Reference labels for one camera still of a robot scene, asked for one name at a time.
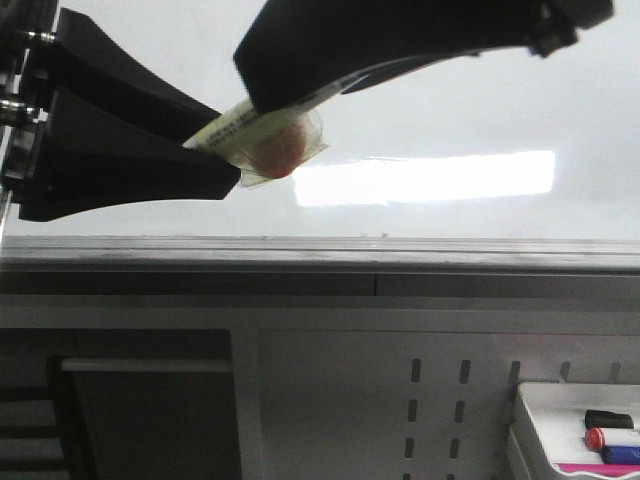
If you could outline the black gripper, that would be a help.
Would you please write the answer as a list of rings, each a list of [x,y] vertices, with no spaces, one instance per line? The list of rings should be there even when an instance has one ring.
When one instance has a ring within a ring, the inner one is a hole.
[[[66,88],[49,110],[57,1],[1,3],[1,197],[48,222],[130,203],[222,200],[238,168],[130,125]]]

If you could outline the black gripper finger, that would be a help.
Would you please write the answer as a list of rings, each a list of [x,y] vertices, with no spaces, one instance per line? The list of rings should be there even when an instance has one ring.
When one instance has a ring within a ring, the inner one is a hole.
[[[233,60],[258,112],[310,110],[458,57],[546,58],[613,14],[611,1],[268,1]]]

